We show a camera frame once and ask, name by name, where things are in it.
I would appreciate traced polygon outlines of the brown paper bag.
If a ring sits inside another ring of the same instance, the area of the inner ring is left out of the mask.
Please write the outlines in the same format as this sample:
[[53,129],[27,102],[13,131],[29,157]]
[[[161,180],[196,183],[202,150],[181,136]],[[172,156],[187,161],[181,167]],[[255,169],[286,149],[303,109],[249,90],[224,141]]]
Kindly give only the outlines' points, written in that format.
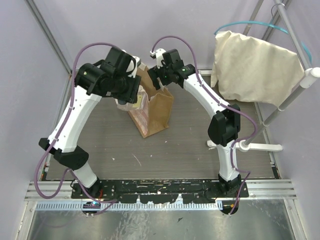
[[141,77],[137,102],[117,104],[118,109],[127,111],[143,138],[159,133],[169,127],[174,97],[166,87],[156,90],[142,63],[137,69]]

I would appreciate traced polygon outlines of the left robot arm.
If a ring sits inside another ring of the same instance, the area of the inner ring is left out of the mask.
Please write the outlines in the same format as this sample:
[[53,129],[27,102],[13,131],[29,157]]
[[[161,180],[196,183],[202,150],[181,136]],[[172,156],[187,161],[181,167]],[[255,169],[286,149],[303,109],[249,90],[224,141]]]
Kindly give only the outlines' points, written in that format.
[[99,195],[101,184],[91,169],[89,154],[78,146],[78,139],[91,112],[102,98],[113,98],[123,109],[138,101],[141,60],[118,47],[106,58],[82,65],[74,78],[68,106],[51,135],[39,140],[39,146],[72,173],[83,185],[88,198]]

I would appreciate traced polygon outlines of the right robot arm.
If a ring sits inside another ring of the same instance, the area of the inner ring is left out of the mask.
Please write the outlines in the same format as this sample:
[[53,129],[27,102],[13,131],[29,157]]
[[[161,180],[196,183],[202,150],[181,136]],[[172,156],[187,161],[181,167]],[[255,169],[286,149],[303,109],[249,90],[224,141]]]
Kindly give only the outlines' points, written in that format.
[[171,83],[178,84],[189,92],[206,110],[211,121],[207,130],[209,139],[215,144],[219,158],[219,191],[231,197],[241,184],[241,175],[235,169],[236,153],[231,151],[232,143],[240,131],[240,108],[221,99],[197,74],[192,64],[184,64],[176,49],[159,48],[150,52],[156,65],[147,72],[153,86],[158,90]]

